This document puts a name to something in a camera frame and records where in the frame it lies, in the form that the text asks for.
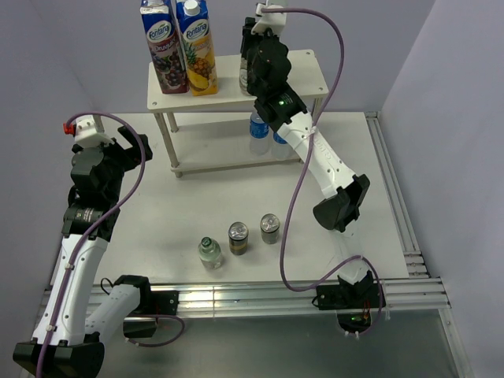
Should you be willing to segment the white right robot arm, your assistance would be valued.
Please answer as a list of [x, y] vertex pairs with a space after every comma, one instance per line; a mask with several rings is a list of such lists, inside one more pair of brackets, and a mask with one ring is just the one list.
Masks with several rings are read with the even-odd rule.
[[[291, 71], [291, 62], [287, 57], [289, 49], [280, 41], [280, 34], [286, 24], [286, 13], [307, 13], [325, 20], [339, 42], [339, 67], [336, 77], [320, 110], [313, 115], [309, 115], [303, 100], [287, 83]], [[381, 314], [385, 304], [383, 286], [369, 259], [361, 255], [343, 258], [335, 268], [308, 287], [292, 286], [284, 266], [291, 217], [307, 171], [311, 172], [324, 196], [324, 200], [313, 207], [316, 221], [322, 228], [342, 235], [349, 231], [349, 224], [358, 220], [360, 206], [370, 186], [369, 178], [365, 174], [358, 176], [350, 169], [317, 128], [321, 114], [331, 100], [343, 73], [345, 46], [342, 33], [335, 22], [324, 14], [295, 8], [287, 8], [284, 11], [266, 9], [259, 20], [247, 17], [242, 30], [240, 53], [247, 62], [246, 91], [256, 97], [254, 108], [261, 119], [269, 124], [304, 162], [284, 223], [279, 261], [281, 280], [291, 291], [309, 291], [317, 289], [332, 274], [343, 272], [340, 269], [350, 265], [350, 276], [338, 276], [340, 298], [344, 305], [347, 308], [361, 304], [371, 305], [368, 300], [369, 290], [376, 289], [377, 309], [378, 314]]]

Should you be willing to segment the Chang soda bottle front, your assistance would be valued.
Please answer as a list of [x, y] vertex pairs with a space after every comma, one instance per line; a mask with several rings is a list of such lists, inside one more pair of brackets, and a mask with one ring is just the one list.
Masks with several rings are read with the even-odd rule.
[[201, 263], [207, 269], [218, 269], [222, 266], [224, 256], [218, 242], [208, 236], [203, 237], [198, 245], [198, 255]]

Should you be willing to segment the Pocari Sweat bottle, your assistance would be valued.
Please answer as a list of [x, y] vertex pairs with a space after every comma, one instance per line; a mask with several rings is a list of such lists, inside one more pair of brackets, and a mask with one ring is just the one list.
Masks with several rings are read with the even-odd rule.
[[276, 132], [273, 133], [272, 155], [276, 160], [287, 160], [291, 156], [291, 146]]
[[261, 119], [257, 112], [250, 116], [250, 151], [261, 156], [269, 151], [269, 125]]

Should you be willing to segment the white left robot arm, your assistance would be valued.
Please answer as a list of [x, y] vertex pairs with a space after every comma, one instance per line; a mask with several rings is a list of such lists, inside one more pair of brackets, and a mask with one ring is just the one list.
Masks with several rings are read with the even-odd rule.
[[145, 276], [123, 275], [91, 314], [87, 305], [120, 210], [124, 174], [153, 157], [146, 135], [119, 133], [115, 139], [72, 148], [73, 185], [61, 230], [60, 263], [50, 299], [31, 340], [18, 343], [13, 360], [39, 377], [96, 377], [110, 336], [129, 316], [152, 317], [155, 297]]

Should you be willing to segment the chang soda bottle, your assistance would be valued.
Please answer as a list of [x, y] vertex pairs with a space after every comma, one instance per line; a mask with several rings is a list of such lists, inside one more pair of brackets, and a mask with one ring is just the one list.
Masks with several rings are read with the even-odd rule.
[[201, 263], [207, 269], [218, 269], [222, 266], [224, 256], [218, 242], [208, 236], [203, 237], [198, 245], [198, 255]]
[[239, 66], [239, 87], [241, 92], [245, 95], [250, 96], [248, 91], [248, 60], [246, 56], [241, 56], [240, 66]]

